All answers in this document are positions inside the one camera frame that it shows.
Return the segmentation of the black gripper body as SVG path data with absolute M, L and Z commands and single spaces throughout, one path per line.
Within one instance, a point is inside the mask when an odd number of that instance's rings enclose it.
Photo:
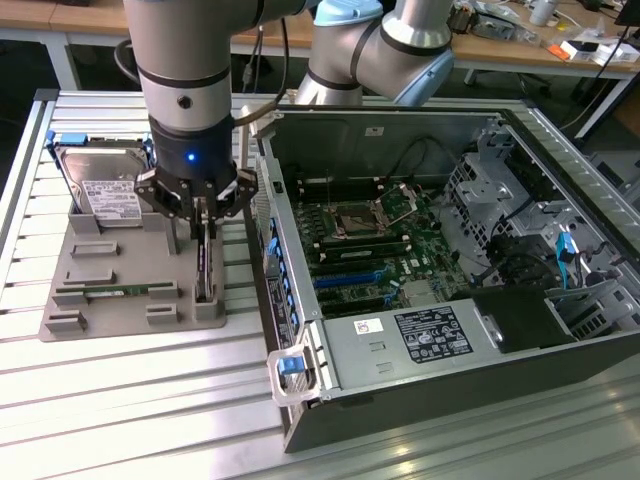
M 149 117 L 156 164 L 184 180 L 230 184 L 237 177 L 232 155 L 234 118 L 227 115 L 204 130 L 178 131 Z

